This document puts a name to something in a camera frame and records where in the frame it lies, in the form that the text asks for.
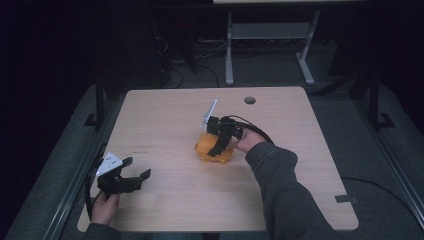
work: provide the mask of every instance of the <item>hand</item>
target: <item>hand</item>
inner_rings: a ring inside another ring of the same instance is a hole
[[[118,209],[119,197],[120,194],[112,194],[106,199],[106,193],[102,192],[93,203],[91,222],[109,226]]]
[[[242,152],[249,152],[252,147],[260,142],[266,142],[266,140],[256,132],[243,128],[243,136],[238,141],[230,141],[227,148],[235,148]]]

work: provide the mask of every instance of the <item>wooden table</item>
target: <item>wooden table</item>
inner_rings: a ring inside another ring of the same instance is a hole
[[[248,105],[245,97],[254,97]],[[299,158],[296,174],[335,229],[352,230],[358,220],[305,91],[300,87],[139,90],[127,94],[106,153],[133,157],[123,177],[151,168],[142,189],[122,194],[112,226],[122,231],[265,230],[259,186],[245,154],[226,165],[201,162],[194,146],[203,115],[218,99],[213,116],[238,115],[254,123],[276,145]],[[91,194],[97,194],[93,184]],[[84,210],[78,229],[89,220]]]

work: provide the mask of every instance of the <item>gray sleeve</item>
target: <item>gray sleeve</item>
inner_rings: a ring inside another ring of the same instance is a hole
[[[270,239],[343,239],[333,230],[311,193],[297,182],[295,153],[262,142],[246,155],[261,189]]]
[[[84,234],[83,240],[119,240],[121,232],[112,227],[90,223]]]

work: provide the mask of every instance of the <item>cable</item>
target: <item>cable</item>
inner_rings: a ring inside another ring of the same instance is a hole
[[[94,200],[93,200],[93,204],[97,201],[97,199],[100,197],[100,194],[102,194],[103,193],[103,191],[102,190],[100,190],[98,193],[97,193],[97,195],[96,195],[96,197],[94,198]]]
[[[174,88],[174,89],[177,89],[177,88],[181,87],[181,85],[183,84],[183,81],[184,81],[184,75],[183,75],[180,71],[175,70],[175,69],[173,69],[173,68],[170,68],[169,70],[176,72],[176,73],[177,73],[177,74],[179,74],[179,75],[180,75],[180,77],[181,77],[181,80],[180,80],[180,82],[177,84],[177,86],[176,86],[176,87],[173,87],[173,86],[172,86],[173,81],[172,81],[172,78],[170,77],[170,78],[169,78],[169,80],[170,80],[170,82],[171,82],[171,87],[172,87],[172,88]]]
[[[253,123],[251,123],[251,122],[247,121],[246,119],[244,119],[244,118],[242,118],[242,117],[239,117],[239,116],[237,116],[237,115],[229,115],[228,117],[235,117],[235,118],[241,119],[241,120],[243,120],[243,121],[245,121],[245,122],[249,123],[250,125],[252,125],[252,126],[256,127],[256,126],[255,126],[255,124],[253,124]]]
[[[225,49],[223,49],[225,46],[227,46],[227,42],[226,41],[224,41],[224,43],[221,46],[219,46],[219,47],[217,47],[217,48],[215,48],[213,50],[210,50],[208,52],[205,52],[205,53],[202,53],[202,54],[199,54],[199,55],[195,56],[194,59],[206,58],[206,57],[210,57],[210,56],[212,56],[214,54],[217,54],[219,52],[222,52],[222,51],[225,50]]]
[[[243,44],[239,44],[239,45],[242,45],[241,46],[242,48],[240,46],[234,46],[233,47],[233,51],[231,53],[233,58],[252,58],[252,57],[256,57],[256,56],[263,54],[263,53],[260,52],[260,50],[257,47],[252,46],[249,43],[243,43]]]
[[[380,188],[381,190],[385,191],[386,193],[390,194],[392,197],[394,197],[396,200],[398,200],[404,207],[406,210],[408,210],[409,214],[411,214],[412,218],[415,220],[415,222],[418,224],[418,228],[420,229],[421,234],[423,234],[424,236],[424,229],[421,228],[421,224],[420,222],[418,222],[418,220],[415,218],[414,213],[412,212],[411,208],[409,208],[409,206],[402,200],[400,199],[398,196],[396,196],[396,194],[394,194],[393,192],[391,192],[390,190],[388,190],[387,188],[381,186],[380,184],[377,184],[375,182],[371,182],[369,180],[365,180],[365,179],[360,179],[360,178],[352,178],[352,177],[341,177],[341,179],[343,180],[351,180],[351,181],[357,181],[357,182],[363,182],[363,183],[368,183],[371,184],[373,186],[376,186],[377,188]]]
[[[205,68],[205,69],[207,69],[207,70],[209,70],[214,76],[215,76],[215,80],[216,80],[216,87],[217,88],[219,88],[219,78],[218,78],[218,75],[216,75],[216,73],[212,70],[212,69],[210,69],[210,68],[208,68],[208,67],[206,67],[206,66],[203,66],[203,65],[198,65],[198,64],[196,64],[196,65],[194,65],[194,66],[196,66],[196,67],[201,67],[201,68]]]
[[[88,173],[85,177],[85,204],[87,206],[87,213],[88,213],[88,218],[91,221],[91,213],[93,211],[93,201],[91,200],[91,195],[90,195],[90,188],[91,188],[91,174],[93,173],[94,169],[98,168],[100,166],[100,164],[102,163],[103,159],[100,158],[97,161],[94,161],[91,164],[90,169],[88,170]]]
[[[166,52],[166,50],[168,50],[168,47],[169,47],[169,44],[168,44],[168,41],[166,41],[166,39],[165,38],[162,38],[162,37],[156,37],[155,38],[156,40],[162,40],[162,41],[164,41],[165,42],[165,48],[163,49],[163,51],[162,51],[162,53],[165,53]]]
[[[272,143],[272,144],[274,143],[271,140],[271,138],[268,136],[268,134],[266,134],[264,131],[262,131],[262,129],[260,129],[260,128],[256,127],[255,125],[253,125],[253,123],[245,120],[244,118],[241,118],[241,117],[238,117],[238,116],[235,116],[235,115],[230,115],[230,116],[236,117],[236,118],[240,118],[243,121],[246,121],[247,123],[234,121],[234,122],[230,122],[230,123],[218,123],[218,126],[231,125],[231,126],[238,126],[238,127],[247,128],[247,129],[250,129],[250,130],[256,132],[257,134],[261,135],[267,142]]]
[[[206,44],[206,45],[214,45],[215,43],[224,43],[224,42],[227,42],[227,41],[224,40],[224,39],[217,39],[217,40],[197,39],[196,42],[201,43],[201,44]]]

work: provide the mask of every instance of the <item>orange toy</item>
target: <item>orange toy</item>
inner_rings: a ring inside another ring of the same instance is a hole
[[[200,160],[203,162],[219,162],[220,164],[225,164],[230,160],[234,152],[233,149],[225,150],[221,155],[216,155],[215,157],[208,155],[208,152],[215,146],[217,140],[218,136],[205,133],[200,134],[199,141],[195,146]]]

